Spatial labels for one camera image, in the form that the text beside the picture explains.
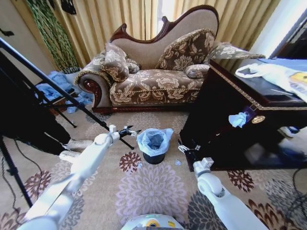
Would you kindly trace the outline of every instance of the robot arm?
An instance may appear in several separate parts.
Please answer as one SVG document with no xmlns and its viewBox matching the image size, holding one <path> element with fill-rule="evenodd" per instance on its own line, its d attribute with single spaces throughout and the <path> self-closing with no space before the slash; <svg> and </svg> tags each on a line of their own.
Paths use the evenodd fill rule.
<svg viewBox="0 0 307 230">
<path fill-rule="evenodd" d="M 38 198 L 24 217 L 27 222 L 18 230 L 41 230 L 42 226 L 46 230 L 58 230 L 73 204 L 73 194 L 96 171 L 107 149 L 120 137 L 135 136 L 140 131 L 129 130 L 131 126 L 119 132 L 114 125 L 109 128 L 108 134 L 98 135 L 76 159 L 69 176 L 54 183 Z"/>
<path fill-rule="evenodd" d="M 211 158 L 193 163 L 197 178 L 197 186 L 213 204 L 217 216 L 228 230 L 267 230 L 267 227 L 251 212 L 236 196 L 232 195 L 221 183 L 220 179 L 211 174 Z"/>
<path fill-rule="evenodd" d="M 135 136 L 139 131 L 129 130 L 130 126 L 117 132 L 110 126 L 108 134 L 98 135 L 76 159 L 71 173 L 62 181 L 54 183 L 34 203 L 25 215 L 27 220 L 18 230 L 58 230 L 74 201 L 73 194 L 100 165 L 107 149 L 120 137 Z M 193 154 L 192 149 L 179 145 L 179 150 Z M 202 194 L 213 204 L 218 217 L 228 230 L 267 230 L 265 225 L 236 196 L 223 187 L 218 177 L 211 174 L 211 158 L 204 158 L 193 164 L 197 185 Z"/>
</svg>

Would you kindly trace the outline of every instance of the white sneaker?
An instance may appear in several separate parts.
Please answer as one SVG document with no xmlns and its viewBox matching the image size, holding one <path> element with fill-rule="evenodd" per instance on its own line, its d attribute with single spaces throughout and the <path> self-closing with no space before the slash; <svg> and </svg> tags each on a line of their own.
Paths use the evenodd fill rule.
<svg viewBox="0 0 307 230">
<path fill-rule="evenodd" d="M 63 145 L 68 150 L 84 149 L 93 143 L 92 140 L 75 140 L 70 139 L 66 145 Z"/>
<path fill-rule="evenodd" d="M 80 155 L 79 152 L 64 150 L 59 154 L 59 158 L 63 161 L 68 161 L 73 164 L 79 155 Z"/>
<path fill-rule="evenodd" d="M 289 128 L 286 126 L 281 127 L 279 130 L 289 138 L 294 138 L 295 136 L 295 133 L 292 133 L 291 130 L 289 130 Z"/>
</svg>

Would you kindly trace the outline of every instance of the beige curtain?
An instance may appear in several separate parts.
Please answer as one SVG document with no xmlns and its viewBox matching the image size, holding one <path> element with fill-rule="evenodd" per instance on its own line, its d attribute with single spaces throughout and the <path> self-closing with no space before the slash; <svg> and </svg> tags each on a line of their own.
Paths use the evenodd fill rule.
<svg viewBox="0 0 307 230">
<path fill-rule="evenodd" d="M 173 20 L 188 9 L 207 4 L 220 17 L 217 41 L 250 50 L 280 0 L 176 0 Z"/>
<path fill-rule="evenodd" d="M 11 1 L 35 38 L 41 40 L 26 4 Z M 123 23 L 134 38 L 148 40 L 156 35 L 158 0 L 76 0 L 77 15 L 64 12 L 60 0 L 54 3 L 54 14 L 67 32 L 81 67 L 105 49 L 105 43 Z"/>
</svg>

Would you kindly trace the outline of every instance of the floor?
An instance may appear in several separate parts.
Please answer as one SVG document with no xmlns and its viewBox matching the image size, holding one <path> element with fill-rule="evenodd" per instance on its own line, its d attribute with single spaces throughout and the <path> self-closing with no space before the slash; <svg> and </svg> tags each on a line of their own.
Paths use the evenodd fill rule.
<svg viewBox="0 0 307 230">
<path fill-rule="evenodd" d="M 129 218 L 148 213 L 171 215 L 186 229 L 225 229 L 208 199 L 198 191 L 195 176 L 189 172 L 184 154 L 177 150 L 178 134 L 187 116 L 187 113 L 181 112 L 100 115 L 100 119 L 108 125 L 117 125 L 118 129 L 124 125 L 135 125 L 134 129 L 142 130 L 151 127 L 172 128 L 174 133 L 169 151 L 162 163 L 150 165 L 138 149 L 135 137 L 125 137 L 127 142 L 136 147 L 135 150 L 131 151 L 121 142 L 114 144 L 99 169 L 76 195 L 72 210 L 61 229 L 120 229 Z M 99 133 L 106 132 L 82 111 L 68 117 L 77 128 L 74 129 L 60 116 L 57 120 L 73 138 L 94 139 Z M 306 137 L 307 130 L 303 130 L 292 142 L 297 147 L 305 148 Z M 6 138 L 5 143 L 29 195 L 35 201 L 40 178 L 38 169 L 21 156 L 12 140 Z M 69 174 L 71 165 L 68 162 L 23 143 L 19 143 L 19 146 L 43 170 L 42 183 L 38 190 L 40 194 L 52 182 Z M 294 170 L 260 170 L 220 171 L 213 174 L 269 229 L 285 229 L 285 216 L 297 196 L 292 183 L 293 172 Z M 16 193 L 18 210 L 12 209 L 13 196 L 1 178 L 0 230 L 16 229 L 16 217 L 22 221 L 27 211 L 27 205 L 15 181 L 7 172 L 5 175 Z M 306 176 L 307 170 L 301 170 L 296 178 L 297 188 L 303 194 L 307 192 Z M 293 211 L 287 227 L 292 230 L 307 229 L 307 222 L 300 208 Z"/>
</svg>

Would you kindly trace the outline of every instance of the black cable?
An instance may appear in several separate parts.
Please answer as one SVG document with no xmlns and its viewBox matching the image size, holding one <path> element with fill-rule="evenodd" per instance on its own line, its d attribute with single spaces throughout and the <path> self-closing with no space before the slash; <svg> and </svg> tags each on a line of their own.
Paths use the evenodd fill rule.
<svg viewBox="0 0 307 230">
<path fill-rule="evenodd" d="M 10 182 L 6 179 L 5 177 L 5 174 L 4 174 L 4 157 L 2 156 L 2 159 L 1 159 L 1 167 L 2 167 L 2 178 L 4 179 L 4 181 L 6 182 L 6 184 L 8 185 L 8 187 L 10 188 L 10 191 L 13 195 L 13 204 L 12 204 L 12 208 L 15 210 L 15 212 L 17 213 L 17 216 L 16 216 L 16 223 L 19 224 L 19 225 L 22 225 L 22 223 L 20 223 L 18 221 L 18 218 L 19 218 L 19 210 L 15 207 L 15 204 L 16 204 L 16 194 L 10 184 Z"/>
<path fill-rule="evenodd" d="M 39 178 L 39 183 L 38 183 L 38 187 L 37 187 L 37 190 L 36 190 L 36 195 L 37 195 L 37 198 L 38 198 L 38 196 L 39 196 L 39 187 L 40 187 L 40 184 L 41 184 L 41 182 L 42 182 L 42 177 L 43 177 L 43 171 L 42 171 L 42 169 L 40 168 L 40 166 L 39 166 L 34 160 L 28 158 L 27 156 L 25 156 L 25 155 L 23 154 L 23 152 L 21 152 L 21 150 L 20 150 L 20 148 L 19 148 L 19 146 L 18 146 L 18 144 L 17 144 L 16 139 L 14 139 L 14 142 L 15 142 L 15 145 L 16 145 L 18 151 L 20 152 L 20 154 L 21 154 L 24 158 L 26 158 L 28 161 L 30 161 L 30 162 L 32 162 L 33 164 L 35 164 L 35 165 L 38 167 L 38 169 L 39 169 L 40 178 Z"/>
<path fill-rule="evenodd" d="M 295 177 L 297 175 L 297 173 L 302 170 L 304 167 L 301 167 L 299 169 L 297 169 L 294 173 L 293 173 L 293 176 L 292 176 L 292 182 L 293 182 L 293 187 L 294 187 L 294 190 L 296 192 L 296 195 L 297 195 L 297 198 L 292 202 L 290 208 L 288 209 L 286 215 L 285 215 L 285 218 L 284 218 L 284 226 L 285 226 L 285 230 L 287 230 L 288 228 L 288 222 L 294 212 L 294 210 L 296 208 L 298 208 L 299 206 L 301 207 L 301 210 L 306 218 L 306 221 L 307 221 L 307 215 L 306 215 L 306 212 L 305 212 L 305 208 L 304 208 L 304 202 L 307 201 L 307 193 L 304 194 L 304 195 L 300 195 L 299 194 L 299 191 L 296 187 L 296 183 L 295 183 Z"/>
</svg>

